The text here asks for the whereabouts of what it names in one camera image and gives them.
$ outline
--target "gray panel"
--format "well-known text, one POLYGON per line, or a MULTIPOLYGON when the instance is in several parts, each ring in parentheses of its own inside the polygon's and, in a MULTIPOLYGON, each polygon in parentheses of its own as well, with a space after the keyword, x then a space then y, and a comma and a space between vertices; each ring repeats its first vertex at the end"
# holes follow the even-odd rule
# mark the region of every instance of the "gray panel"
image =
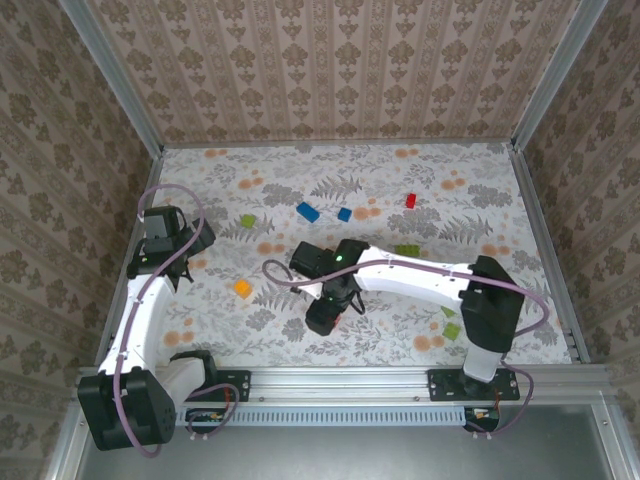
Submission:
POLYGON ((589 406, 533 407, 489 441, 460 427, 235 427, 206 442, 181 430, 155 460, 88 443, 85 480, 613 478, 589 406))

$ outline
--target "wallpaper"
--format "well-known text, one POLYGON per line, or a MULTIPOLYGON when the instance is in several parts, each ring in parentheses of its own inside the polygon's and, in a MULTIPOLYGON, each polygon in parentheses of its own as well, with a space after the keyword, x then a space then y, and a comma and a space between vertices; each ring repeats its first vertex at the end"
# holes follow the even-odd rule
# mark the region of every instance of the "wallpaper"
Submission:
POLYGON ((640 8, 610 1, 525 154, 594 361, 640 439, 640 8))
POLYGON ((88 0, 163 142, 508 138, 577 0, 88 0))
MULTIPOLYGON (((363 292, 365 313, 347 309, 321 337, 305 325, 310 297, 262 273, 269 258, 288 265, 301 241, 335 251, 356 239, 391 252, 417 245, 422 259, 445 264, 496 258, 551 308, 549 322, 517 338, 507 360, 570 363, 506 144, 171 149, 163 158, 161 182, 192 189, 218 238, 190 261, 194 283, 181 283, 168 309, 160 359, 207 349, 227 367, 461 365, 469 348, 462 316, 439 304, 363 292), (414 209, 405 206, 409 192, 414 209), (302 201, 320 212, 316 222, 296 212, 302 201), (346 223, 337 218, 342 207, 353 212, 346 223), (250 229, 245 214, 256 217, 250 229), (244 300, 233 290, 240 279, 253 289, 244 300), (446 336, 449 323, 462 328, 457 338, 446 336)), ((155 201, 198 217, 182 192, 162 190, 155 201)), ((522 310, 519 328, 540 319, 535 303, 522 310)))
POLYGON ((55 1, 0 2, 0 478, 46 468, 150 159, 55 1))

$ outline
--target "damask wallpaper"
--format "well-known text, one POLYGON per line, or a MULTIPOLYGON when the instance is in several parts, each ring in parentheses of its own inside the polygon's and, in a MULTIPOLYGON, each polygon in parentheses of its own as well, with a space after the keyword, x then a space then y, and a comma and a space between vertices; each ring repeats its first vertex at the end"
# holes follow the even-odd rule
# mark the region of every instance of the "damask wallpaper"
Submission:
POLYGON ((609 364, 636 441, 639 6, 609 1, 525 151, 591 355, 609 364))
POLYGON ((0 2, 0 478, 37 478, 92 364, 150 159, 55 0, 0 2))
POLYGON ((507 138, 577 0, 88 0, 165 144, 507 138))

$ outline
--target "purple cable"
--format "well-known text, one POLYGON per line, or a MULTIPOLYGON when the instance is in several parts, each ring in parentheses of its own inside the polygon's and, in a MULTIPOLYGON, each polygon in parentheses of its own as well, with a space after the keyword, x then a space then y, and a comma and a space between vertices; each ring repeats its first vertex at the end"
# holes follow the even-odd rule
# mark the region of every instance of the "purple cable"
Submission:
MULTIPOLYGON (((376 266, 376 265, 388 265, 390 267, 391 266, 398 266, 398 267, 413 268, 415 270, 422 270, 424 272, 435 273, 435 274, 439 274, 439 275, 443 275, 443 276, 451 276, 451 277, 455 277, 455 278, 462 278, 462 279, 465 279, 465 280, 470 280, 470 281, 474 281, 474 282, 478 282, 478 283, 484 283, 485 285, 492 285, 492 286, 495 286, 495 287, 505 288, 507 290, 511 290, 513 292, 517 292, 517 293, 520 293, 521 295, 525 295, 525 296, 531 298, 534 302, 536 302, 538 305, 540 305, 540 308, 542 308, 542 318, 540 320, 538 320, 537 322, 535 322, 534 324, 529 325, 528 327, 521 328, 520 330, 518 330, 514 334, 514 338, 515 337, 519 337, 520 335, 524 335, 525 333, 529 333, 529 332, 535 330, 536 328, 539 328, 540 326, 542 326, 548 320, 549 315, 550 315, 549 307, 547 306, 547 303, 545 302, 544 298, 542 298, 540 295, 538 295, 535 292, 532 292, 530 290, 527 290, 527 289, 524 289, 522 287, 519 287, 518 285, 515 285, 513 283, 503 282, 501 280, 494 280, 492 278, 479 277, 477 275, 470 275, 468 273, 452 272, 450 270, 447 270, 446 268, 431 267, 431 266, 428 266, 428 265, 420 265, 420 264, 417 264, 417 263, 411 263, 411 262, 407 262, 407 261, 404 261, 404 260, 372 260, 372 261, 369 261, 369 262, 363 262, 363 263, 359 263, 357 265, 352 265, 350 267, 343 268, 342 270, 338 270, 337 272, 330 273, 329 275, 325 275, 323 277, 315 278, 313 280, 304 280, 304 281, 297 281, 297 282, 280 280, 279 278, 274 277, 273 275, 271 275, 267 271, 267 267, 269 265, 277 265, 282 270, 284 270, 286 272, 286 274, 287 274, 287 277, 289 279, 291 279, 293 277, 291 275, 291 272, 287 268, 287 266, 285 264, 283 264, 282 262, 279 262, 278 260, 274 260, 274 259, 266 260, 262 264, 262 273, 264 274, 264 276, 267 277, 269 280, 271 280, 273 283, 275 283, 277 285, 282 285, 282 286, 285 286, 285 287, 304 287, 304 286, 307 286, 307 285, 313 285, 315 283, 326 282, 327 280, 331 280, 333 278, 340 277, 340 276, 342 276, 342 275, 344 275, 346 273, 351 273, 351 272, 354 272, 354 271, 359 270, 361 268, 373 267, 373 266, 376 266)), ((529 392, 527 393, 527 396, 524 399, 524 402, 522 403, 522 407, 520 407, 520 410, 518 410, 518 413, 516 414, 516 416, 509 423, 507 423, 505 426, 500 427, 499 429, 495 430, 494 432, 487 432, 486 430, 484 430, 480 426, 476 425, 475 423, 467 422, 467 424, 469 424, 472 427, 476 428, 478 431, 486 433, 487 436, 490 433, 491 434, 498 434, 498 433, 504 432, 505 430, 508 430, 509 428, 511 428, 520 419, 520 417, 522 417, 522 414, 524 413, 525 409, 527 408, 527 405, 529 405, 529 402, 531 401, 531 398, 533 397, 533 377, 531 375, 529 375, 527 372, 525 372, 524 370, 521 370, 519 368, 516 368, 516 367, 513 367, 511 365, 508 365, 504 361, 504 357, 500 362, 502 363, 502 365, 505 368, 511 370, 512 372, 519 373, 520 375, 524 375, 525 377, 527 377, 527 379, 529 380, 529 392)))
MULTIPOLYGON (((189 400, 190 398, 200 397, 202 395, 215 392, 216 390, 220 390, 222 388, 230 388, 233 391, 233 395, 234 395, 233 406, 231 407, 231 410, 229 410, 229 413, 224 417, 222 422, 220 422, 220 425, 218 425, 216 429, 212 431, 210 434, 207 434, 211 437, 213 437, 214 435, 217 435, 222 429, 222 427, 224 427, 227 423, 229 423, 229 421, 233 418, 233 414, 236 413, 236 408, 238 408, 238 404, 240 403, 240 392, 238 391, 238 388, 235 385, 232 385, 231 383, 220 383, 218 385, 214 385, 213 387, 207 387, 207 388, 203 388, 202 390, 196 390, 191 395, 189 395, 189 397, 187 397, 187 400, 189 400)), ((204 414, 203 412, 197 412, 196 414, 192 415, 191 418, 189 418, 189 424, 187 425, 187 430, 189 431, 189 433, 191 434, 195 433, 193 431, 193 420, 203 414, 204 414)))
POLYGON ((131 312, 129 313, 129 316, 127 317, 127 322, 125 324, 124 332, 122 333, 122 342, 120 343, 119 355, 118 355, 118 358, 116 360, 116 369, 115 369, 115 372, 113 374, 113 399, 114 399, 115 404, 116 404, 116 410, 118 412, 118 417, 120 418, 120 422, 122 423, 122 428, 124 429, 125 433, 127 434, 127 438, 129 438, 129 441, 131 442, 131 445, 133 445, 135 447, 135 449, 138 450, 138 452, 140 452, 140 454, 143 457, 146 457, 146 458, 155 458, 155 457, 157 457, 160 454, 160 450, 161 450, 162 446, 158 445, 158 448, 156 448, 153 452, 150 452, 149 450, 144 448, 142 446, 142 444, 136 438, 135 433, 133 433, 133 429, 131 428, 131 425, 129 424, 129 420, 127 420, 127 414, 124 411, 124 405, 122 404, 121 388, 120 388, 120 376, 122 374, 122 365, 123 365, 123 362, 124 362, 124 353, 127 351, 127 342, 129 341, 129 335, 131 334, 131 328, 133 327, 133 319, 136 316, 136 313, 138 311, 138 307, 139 307, 140 303, 142 302, 142 299, 144 298, 144 294, 149 289, 149 286, 151 285, 151 283, 156 278, 158 278, 158 276, 162 273, 162 271, 165 268, 167 268, 169 265, 171 265, 171 263, 175 259, 180 257, 180 255, 182 255, 184 252, 186 252, 189 249, 189 247, 195 243, 195 241, 198 239, 198 236, 202 232, 202 228, 204 226, 204 206, 202 205, 202 202, 200 201, 200 199, 196 196, 196 194, 193 191, 189 190, 187 187, 184 187, 182 185, 177 185, 177 184, 174 184, 174 183, 165 183, 165 184, 162 184, 162 185, 156 185, 155 187, 151 187, 149 190, 145 191, 140 196, 140 200, 138 200, 138 219, 140 221, 142 221, 142 219, 144 218, 143 217, 143 214, 144 214, 144 200, 147 198, 147 196, 149 196, 150 194, 156 192, 157 190, 161 190, 161 189, 165 189, 165 188, 175 188, 177 190, 182 190, 183 192, 186 192, 191 198, 193 198, 193 200, 196 202, 196 205, 198 206, 199 220, 200 221, 198 223, 198 227, 196 228, 195 233, 187 241, 187 243, 185 243, 184 246, 182 248, 180 248, 180 250, 178 250, 176 253, 171 255, 162 265, 160 265, 151 274, 151 276, 147 279, 147 281, 144 283, 144 285, 140 289, 140 292, 138 292, 138 295, 136 297, 136 301, 134 301, 133 306, 131 308, 131 312))

